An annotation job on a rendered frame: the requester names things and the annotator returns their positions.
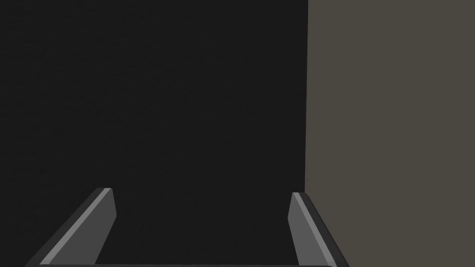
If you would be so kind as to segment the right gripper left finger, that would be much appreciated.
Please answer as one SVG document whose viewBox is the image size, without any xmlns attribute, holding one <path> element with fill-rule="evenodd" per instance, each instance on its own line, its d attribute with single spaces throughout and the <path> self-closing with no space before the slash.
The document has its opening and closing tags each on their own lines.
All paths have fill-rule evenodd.
<svg viewBox="0 0 475 267">
<path fill-rule="evenodd" d="M 113 190 L 95 189 L 27 265 L 94 265 L 115 219 Z"/>
</svg>

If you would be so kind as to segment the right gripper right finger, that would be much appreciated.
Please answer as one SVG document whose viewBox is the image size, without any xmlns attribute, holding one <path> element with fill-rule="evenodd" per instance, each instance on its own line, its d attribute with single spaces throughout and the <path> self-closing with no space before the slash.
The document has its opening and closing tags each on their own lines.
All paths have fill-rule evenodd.
<svg viewBox="0 0 475 267">
<path fill-rule="evenodd" d="M 299 265 L 350 267 L 305 192 L 292 193 L 288 224 Z"/>
</svg>

